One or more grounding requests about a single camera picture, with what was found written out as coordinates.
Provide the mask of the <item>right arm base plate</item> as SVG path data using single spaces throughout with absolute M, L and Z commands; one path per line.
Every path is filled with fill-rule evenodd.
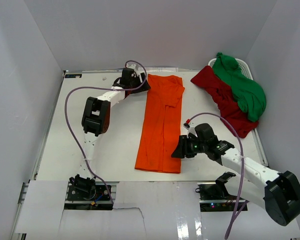
M 226 195 L 213 182 L 199 183 L 195 192 L 199 195 L 199 206 L 202 213 L 232 212 L 236 196 Z

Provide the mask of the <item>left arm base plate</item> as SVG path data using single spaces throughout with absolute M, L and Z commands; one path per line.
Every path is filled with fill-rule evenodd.
M 116 187 L 108 185 L 108 190 L 103 184 L 96 184 L 91 193 L 76 189 L 73 185 L 69 185 L 64 202 L 65 210 L 82 210 L 82 211 L 111 211 L 113 203 L 110 194 L 115 200 Z

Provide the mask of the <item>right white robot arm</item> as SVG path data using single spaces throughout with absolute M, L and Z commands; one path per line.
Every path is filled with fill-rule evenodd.
M 229 169 L 215 181 L 216 195 L 226 200 L 240 198 L 258 205 L 281 226 L 287 226 L 300 215 L 300 183 L 290 171 L 279 172 L 242 157 L 233 144 L 219 140 L 207 123 L 197 126 L 184 123 L 186 135 L 180 135 L 172 158 L 207 157 Z

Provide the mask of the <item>orange t shirt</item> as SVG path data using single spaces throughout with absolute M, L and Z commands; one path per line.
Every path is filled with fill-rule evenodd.
M 134 168 L 140 171 L 180 174 L 181 159 L 171 157 L 181 134 L 181 77 L 148 75 L 144 121 Z

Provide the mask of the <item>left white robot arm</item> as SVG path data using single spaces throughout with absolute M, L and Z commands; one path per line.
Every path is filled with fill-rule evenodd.
M 84 145 L 81 145 L 70 126 L 68 100 L 72 93 L 83 89 L 102 90 L 105 93 L 98 97 L 88 97 L 85 102 L 81 119 L 81 126 L 84 132 Z M 144 68 L 143 72 L 141 72 L 132 64 L 122 69 L 121 76 L 113 82 L 111 88 L 82 86 L 72 89 L 67 94 L 64 103 L 65 121 L 82 153 L 84 161 L 83 166 L 80 167 L 82 174 L 79 173 L 75 177 L 71 177 L 69 181 L 84 199 L 89 200 L 95 196 L 96 178 L 104 182 L 101 177 L 93 172 L 90 162 L 92 161 L 98 137 L 105 134 L 109 128 L 111 108 L 131 94 L 146 92 L 150 89 L 146 69 Z

